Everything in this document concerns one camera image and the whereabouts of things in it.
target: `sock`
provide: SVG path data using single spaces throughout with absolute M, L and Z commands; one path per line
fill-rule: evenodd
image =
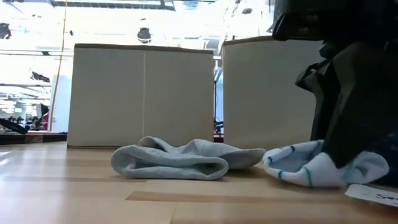
M 267 151 L 262 158 L 264 169 L 271 176 L 306 187 L 367 184 L 389 171 L 387 161 L 373 152 L 362 152 L 337 169 L 329 155 L 321 152 L 322 146 L 319 140 Z

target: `wooden floor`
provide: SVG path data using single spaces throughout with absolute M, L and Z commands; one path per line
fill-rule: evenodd
M 126 180 L 112 151 L 0 146 L 0 223 L 398 223 L 398 209 L 282 183 L 260 167 L 220 181 Z

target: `cable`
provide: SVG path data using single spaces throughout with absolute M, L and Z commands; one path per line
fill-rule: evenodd
M 62 46 L 61 46 L 60 64 L 58 66 L 57 81 L 55 82 L 54 95 L 53 95 L 52 102 L 51 102 L 50 131 L 52 131 L 55 97 L 57 96 L 58 82 L 60 81 L 60 73 L 61 73 L 62 55 L 63 55 L 63 50 L 65 48 L 65 28 L 66 28 L 66 24 L 67 24 L 67 9 L 68 9 L 68 0 L 65 0 L 65 13 L 63 15 L 63 31 L 62 31 Z

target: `white paper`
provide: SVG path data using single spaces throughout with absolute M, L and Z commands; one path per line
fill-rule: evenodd
M 353 184 L 348 187 L 345 194 L 362 200 L 398 207 L 398 193 L 395 192 L 375 189 L 360 184 Z

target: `paper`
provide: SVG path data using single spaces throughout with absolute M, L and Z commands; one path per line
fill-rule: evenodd
M 398 207 L 398 193 L 395 192 L 375 189 L 360 184 L 353 184 L 348 187 L 345 194 L 362 200 Z

